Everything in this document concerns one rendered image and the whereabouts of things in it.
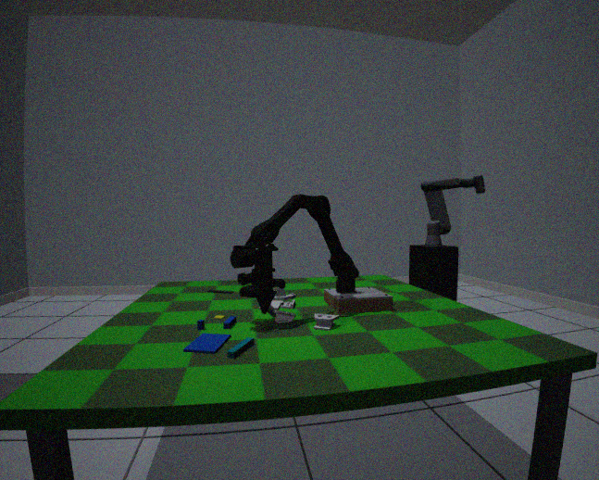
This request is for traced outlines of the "teal rectangular bar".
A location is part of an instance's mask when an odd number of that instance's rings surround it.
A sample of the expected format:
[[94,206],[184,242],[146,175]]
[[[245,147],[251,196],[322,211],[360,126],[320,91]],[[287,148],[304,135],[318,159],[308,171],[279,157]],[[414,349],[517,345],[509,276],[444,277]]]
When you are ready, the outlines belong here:
[[239,356],[239,354],[241,354],[243,351],[246,351],[253,344],[254,344],[254,338],[253,337],[247,337],[247,338],[245,338],[245,340],[243,340],[241,343],[239,343],[235,347],[233,347],[230,350],[228,350],[228,358],[229,359],[235,359],[236,357]]

